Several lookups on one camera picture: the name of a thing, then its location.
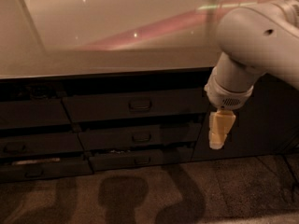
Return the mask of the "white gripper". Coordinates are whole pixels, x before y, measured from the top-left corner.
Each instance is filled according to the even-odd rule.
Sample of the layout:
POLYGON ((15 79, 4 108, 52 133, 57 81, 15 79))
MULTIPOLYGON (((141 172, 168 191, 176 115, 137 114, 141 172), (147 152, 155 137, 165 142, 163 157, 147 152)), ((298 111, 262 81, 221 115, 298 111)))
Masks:
POLYGON ((235 114, 229 110, 241 108, 251 96, 253 88, 242 92, 227 91, 211 75, 204 87, 204 91, 209 102, 217 109, 222 109, 210 113, 208 131, 209 147, 221 149, 235 123, 235 114))

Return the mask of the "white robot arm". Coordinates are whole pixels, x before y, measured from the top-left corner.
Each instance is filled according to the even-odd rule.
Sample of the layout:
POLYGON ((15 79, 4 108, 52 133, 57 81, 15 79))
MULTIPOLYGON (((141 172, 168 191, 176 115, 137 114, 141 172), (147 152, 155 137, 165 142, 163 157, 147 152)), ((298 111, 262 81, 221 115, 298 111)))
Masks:
POLYGON ((276 0, 237 7, 217 30, 221 56, 205 85, 209 146, 220 149, 235 123, 234 111, 251 96, 264 74, 299 89, 299 2, 276 0))

